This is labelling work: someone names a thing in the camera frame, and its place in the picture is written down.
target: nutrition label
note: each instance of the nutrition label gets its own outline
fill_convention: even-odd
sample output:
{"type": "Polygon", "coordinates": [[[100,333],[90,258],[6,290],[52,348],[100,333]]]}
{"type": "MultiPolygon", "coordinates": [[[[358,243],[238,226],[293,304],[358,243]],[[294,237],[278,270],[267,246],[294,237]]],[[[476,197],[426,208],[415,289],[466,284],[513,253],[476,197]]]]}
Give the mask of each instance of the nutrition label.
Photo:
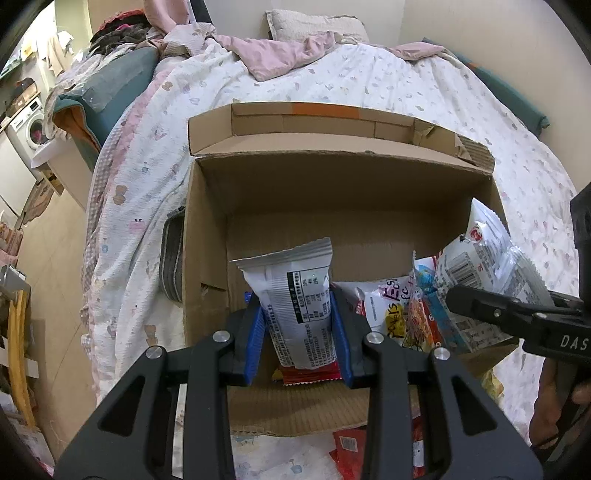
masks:
{"type": "Polygon", "coordinates": [[[327,320],[330,296],[324,277],[327,267],[287,272],[287,284],[297,323],[327,320]]]}

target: wall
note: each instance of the wall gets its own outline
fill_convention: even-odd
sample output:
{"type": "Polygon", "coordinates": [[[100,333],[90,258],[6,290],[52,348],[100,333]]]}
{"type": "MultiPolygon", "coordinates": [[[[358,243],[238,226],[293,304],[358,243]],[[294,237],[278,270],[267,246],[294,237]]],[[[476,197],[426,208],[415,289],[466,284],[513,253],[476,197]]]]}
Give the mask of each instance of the wall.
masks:
{"type": "Polygon", "coordinates": [[[591,65],[543,0],[407,0],[400,43],[428,37],[495,72],[550,120],[540,140],[591,181],[591,65]]]}
{"type": "Polygon", "coordinates": [[[404,0],[205,0],[221,34],[268,38],[265,10],[281,8],[310,15],[354,15],[373,43],[396,46],[404,0]]]}
{"type": "Polygon", "coordinates": [[[127,12],[143,8],[142,0],[85,0],[90,17],[90,30],[95,33],[100,25],[117,12],[127,12]]]}
{"type": "Polygon", "coordinates": [[[67,30],[76,54],[88,46],[92,37],[87,0],[55,0],[57,31],[67,30]]]}

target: plastic wrapper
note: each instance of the plastic wrapper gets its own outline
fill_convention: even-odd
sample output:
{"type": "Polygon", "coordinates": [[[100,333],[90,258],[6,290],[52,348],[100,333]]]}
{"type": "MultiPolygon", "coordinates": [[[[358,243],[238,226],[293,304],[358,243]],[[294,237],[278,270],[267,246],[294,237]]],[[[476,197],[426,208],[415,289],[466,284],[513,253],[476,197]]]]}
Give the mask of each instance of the plastic wrapper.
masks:
{"type": "Polygon", "coordinates": [[[302,385],[328,380],[340,380],[339,364],[335,360],[324,367],[307,370],[304,368],[279,366],[271,377],[274,382],[282,382],[284,385],[302,385]]]}
{"type": "MultiPolygon", "coordinates": [[[[411,417],[413,427],[413,478],[425,475],[425,453],[423,419],[418,401],[418,391],[414,385],[409,387],[411,417]]],[[[333,432],[336,449],[329,455],[336,463],[343,480],[359,480],[363,468],[363,455],[367,430],[365,427],[333,432]]],[[[396,461],[396,450],[392,450],[392,461],[396,461]]]]}
{"type": "Polygon", "coordinates": [[[490,395],[490,397],[497,403],[501,401],[503,398],[503,391],[505,387],[501,380],[499,380],[495,374],[493,373],[492,369],[488,370],[480,379],[480,384],[482,388],[490,395]]]}
{"type": "Polygon", "coordinates": [[[373,282],[333,282],[355,312],[367,318],[373,332],[389,335],[402,345],[407,337],[406,317],[413,286],[409,276],[373,282]]]}
{"type": "Polygon", "coordinates": [[[316,369],[336,360],[330,329],[330,238],[234,260],[261,301],[282,367],[316,369]]]}
{"type": "Polygon", "coordinates": [[[509,335],[495,325],[450,312],[445,298],[455,285],[502,293],[527,303],[553,305],[539,273],[513,245],[500,218],[476,199],[472,200],[466,233],[443,249],[436,266],[421,259],[415,262],[414,271],[443,343],[456,353],[477,351],[509,335]]]}
{"type": "Polygon", "coordinates": [[[411,284],[414,286],[407,319],[410,335],[407,336],[402,346],[428,352],[435,347],[442,346],[443,338],[435,318],[431,315],[427,299],[418,284],[418,275],[415,268],[411,270],[410,277],[411,284]]]}

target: white snack bag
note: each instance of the white snack bag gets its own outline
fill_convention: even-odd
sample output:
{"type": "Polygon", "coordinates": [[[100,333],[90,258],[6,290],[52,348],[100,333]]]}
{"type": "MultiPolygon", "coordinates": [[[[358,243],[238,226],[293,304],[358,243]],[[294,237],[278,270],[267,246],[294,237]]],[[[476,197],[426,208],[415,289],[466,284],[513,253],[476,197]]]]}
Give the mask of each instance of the white snack bag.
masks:
{"type": "Polygon", "coordinates": [[[538,271],[513,245],[500,218],[476,199],[472,199],[466,235],[445,247],[437,260],[434,285],[443,309],[470,351],[508,339],[509,335],[495,325],[448,310],[445,297],[449,289],[458,284],[502,293],[526,303],[554,305],[538,271]]]}
{"type": "Polygon", "coordinates": [[[283,367],[315,369],[336,359],[330,325],[330,238],[233,260],[259,297],[283,367]]]}
{"type": "Polygon", "coordinates": [[[412,285],[410,277],[385,278],[373,282],[336,281],[355,312],[367,318],[373,332],[390,335],[402,343],[406,334],[404,316],[408,310],[412,285]]]}

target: washing machine door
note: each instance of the washing machine door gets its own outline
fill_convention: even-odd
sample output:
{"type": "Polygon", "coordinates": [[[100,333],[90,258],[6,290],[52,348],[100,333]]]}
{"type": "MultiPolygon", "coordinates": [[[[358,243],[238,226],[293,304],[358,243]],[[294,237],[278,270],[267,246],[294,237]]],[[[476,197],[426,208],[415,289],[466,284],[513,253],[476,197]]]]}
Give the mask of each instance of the washing machine door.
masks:
{"type": "Polygon", "coordinates": [[[31,118],[27,121],[24,134],[27,145],[32,150],[36,150],[39,148],[39,145],[47,142],[47,137],[43,133],[43,112],[37,112],[31,115],[31,118]]]}

